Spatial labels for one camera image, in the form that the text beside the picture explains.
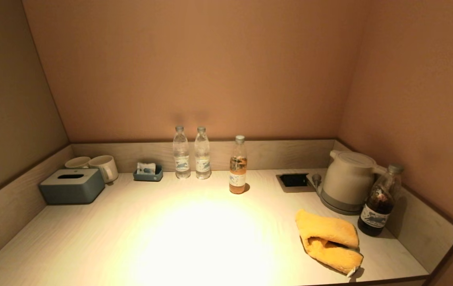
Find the orange fluffy cleaning cloth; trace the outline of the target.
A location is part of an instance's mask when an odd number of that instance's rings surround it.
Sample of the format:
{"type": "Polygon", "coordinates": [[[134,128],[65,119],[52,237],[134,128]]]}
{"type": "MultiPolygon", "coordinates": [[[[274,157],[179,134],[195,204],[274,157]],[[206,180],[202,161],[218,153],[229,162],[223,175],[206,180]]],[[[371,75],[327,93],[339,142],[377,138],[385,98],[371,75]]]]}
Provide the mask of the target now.
{"type": "Polygon", "coordinates": [[[298,210],[295,222],[305,252],[326,266],[351,277],[361,267],[357,228],[343,219],[298,210]]]}

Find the clear water bottle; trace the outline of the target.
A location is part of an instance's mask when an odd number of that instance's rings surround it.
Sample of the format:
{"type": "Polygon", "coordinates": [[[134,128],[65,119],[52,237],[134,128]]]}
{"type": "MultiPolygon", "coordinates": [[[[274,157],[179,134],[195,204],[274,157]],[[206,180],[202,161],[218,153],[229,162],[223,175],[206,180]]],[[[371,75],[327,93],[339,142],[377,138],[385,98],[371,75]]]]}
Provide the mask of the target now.
{"type": "Polygon", "coordinates": [[[196,178],[200,180],[211,176],[210,168],[210,141],[206,135],[206,127],[197,127],[197,135],[194,141],[194,157],[196,178]]]}
{"type": "Polygon", "coordinates": [[[176,133],[173,138],[175,175],[179,179],[186,179],[191,174],[189,143],[182,125],[177,125],[175,131],[176,133]]]}

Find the amber tea bottle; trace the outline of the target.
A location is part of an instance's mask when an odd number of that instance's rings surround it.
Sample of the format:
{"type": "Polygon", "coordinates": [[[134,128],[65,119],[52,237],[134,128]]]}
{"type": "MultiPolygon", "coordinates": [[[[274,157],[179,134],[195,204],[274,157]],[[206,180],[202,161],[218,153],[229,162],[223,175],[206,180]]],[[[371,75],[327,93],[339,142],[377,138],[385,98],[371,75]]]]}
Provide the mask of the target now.
{"type": "Polygon", "coordinates": [[[235,144],[230,156],[229,190],[233,194],[242,194],[246,191],[247,151],[245,140],[243,135],[235,137],[235,144]]]}

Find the black recessed power socket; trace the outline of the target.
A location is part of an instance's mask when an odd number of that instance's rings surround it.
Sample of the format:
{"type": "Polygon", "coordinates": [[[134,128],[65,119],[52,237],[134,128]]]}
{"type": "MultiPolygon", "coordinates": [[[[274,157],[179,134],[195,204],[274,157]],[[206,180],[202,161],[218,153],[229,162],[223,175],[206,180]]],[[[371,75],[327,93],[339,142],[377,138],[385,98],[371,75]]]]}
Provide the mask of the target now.
{"type": "Polygon", "coordinates": [[[308,173],[277,174],[282,188],[308,187],[308,173]]]}

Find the small blue tray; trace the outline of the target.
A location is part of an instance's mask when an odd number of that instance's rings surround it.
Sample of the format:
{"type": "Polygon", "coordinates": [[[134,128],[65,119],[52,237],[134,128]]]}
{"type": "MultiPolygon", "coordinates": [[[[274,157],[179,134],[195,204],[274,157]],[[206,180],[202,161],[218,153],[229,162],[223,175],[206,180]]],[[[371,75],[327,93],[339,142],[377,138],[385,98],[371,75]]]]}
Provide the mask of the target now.
{"type": "Polygon", "coordinates": [[[163,178],[163,169],[161,165],[156,165],[156,174],[136,174],[136,170],[132,173],[134,181],[140,182],[159,182],[163,178]]]}

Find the cream electric kettle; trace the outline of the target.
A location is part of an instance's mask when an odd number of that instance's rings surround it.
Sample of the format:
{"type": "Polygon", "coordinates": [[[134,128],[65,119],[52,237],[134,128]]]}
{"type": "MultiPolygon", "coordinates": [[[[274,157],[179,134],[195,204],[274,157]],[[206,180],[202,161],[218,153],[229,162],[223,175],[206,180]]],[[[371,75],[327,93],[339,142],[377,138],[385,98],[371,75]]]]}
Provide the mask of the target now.
{"type": "Polygon", "coordinates": [[[364,204],[374,183],[375,174],[383,174],[385,167],[371,157],[352,151],[332,150],[332,163],[323,181],[323,197],[333,206],[358,210],[353,205],[364,204]]]}

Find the grey kettle base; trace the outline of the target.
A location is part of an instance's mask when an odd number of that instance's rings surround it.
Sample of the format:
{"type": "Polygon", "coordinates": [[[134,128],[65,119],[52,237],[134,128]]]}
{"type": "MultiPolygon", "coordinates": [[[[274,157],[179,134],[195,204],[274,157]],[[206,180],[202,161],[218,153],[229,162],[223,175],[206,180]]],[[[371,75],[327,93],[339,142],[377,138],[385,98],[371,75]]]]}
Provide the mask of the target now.
{"type": "Polygon", "coordinates": [[[361,209],[364,206],[362,203],[360,205],[353,205],[354,207],[359,207],[358,210],[345,210],[345,209],[335,207],[331,203],[326,201],[326,198],[323,197],[323,194],[325,194],[325,193],[322,191],[323,188],[321,186],[321,183],[322,183],[322,176],[318,173],[313,174],[313,176],[310,179],[309,184],[315,188],[316,193],[324,206],[326,206],[327,208],[329,208],[330,210],[332,210],[335,213],[347,215],[347,216],[355,216],[355,215],[359,215],[361,213],[361,209]]]}

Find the grey-blue tissue box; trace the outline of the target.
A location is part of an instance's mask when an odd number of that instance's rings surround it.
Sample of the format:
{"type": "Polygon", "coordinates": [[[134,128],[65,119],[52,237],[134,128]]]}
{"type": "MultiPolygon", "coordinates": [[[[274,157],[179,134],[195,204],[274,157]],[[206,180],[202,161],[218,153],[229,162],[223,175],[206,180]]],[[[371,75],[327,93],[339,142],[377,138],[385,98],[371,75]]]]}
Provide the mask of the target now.
{"type": "Polygon", "coordinates": [[[57,170],[38,188],[48,205],[83,205],[92,203],[105,188],[98,169],[57,170]]]}

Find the dark drink bottle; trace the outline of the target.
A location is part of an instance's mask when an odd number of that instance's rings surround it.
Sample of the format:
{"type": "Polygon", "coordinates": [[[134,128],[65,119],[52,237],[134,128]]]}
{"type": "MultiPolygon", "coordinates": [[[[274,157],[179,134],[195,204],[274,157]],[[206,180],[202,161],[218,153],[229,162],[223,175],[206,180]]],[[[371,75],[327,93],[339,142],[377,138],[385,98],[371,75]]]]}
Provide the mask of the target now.
{"type": "Polygon", "coordinates": [[[357,221],[358,229],[364,234],[378,236],[386,226],[402,188],[404,169],[400,164],[390,164],[373,184],[357,221]]]}

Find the wooden desk rim panel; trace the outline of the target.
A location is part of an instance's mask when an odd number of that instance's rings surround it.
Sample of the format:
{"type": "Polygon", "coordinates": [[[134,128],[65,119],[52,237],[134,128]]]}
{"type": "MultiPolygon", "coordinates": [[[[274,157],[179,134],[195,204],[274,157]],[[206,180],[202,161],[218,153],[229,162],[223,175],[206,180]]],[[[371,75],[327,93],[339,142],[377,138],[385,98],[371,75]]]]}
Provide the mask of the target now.
{"type": "MultiPolygon", "coordinates": [[[[248,141],[252,170],[316,169],[330,162],[330,151],[350,151],[338,139],[248,141]]],[[[0,250],[46,206],[38,183],[72,156],[112,155],[121,172],[132,171],[136,161],[153,160],[163,170],[174,169],[172,143],[73,143],[0,188],[0,250]]],[[[400,203],[388,221],[388,230],[428,271],[423,286],[439,275],[453,256],[453,219],[418,193],[404,188],[400,203]]]]}

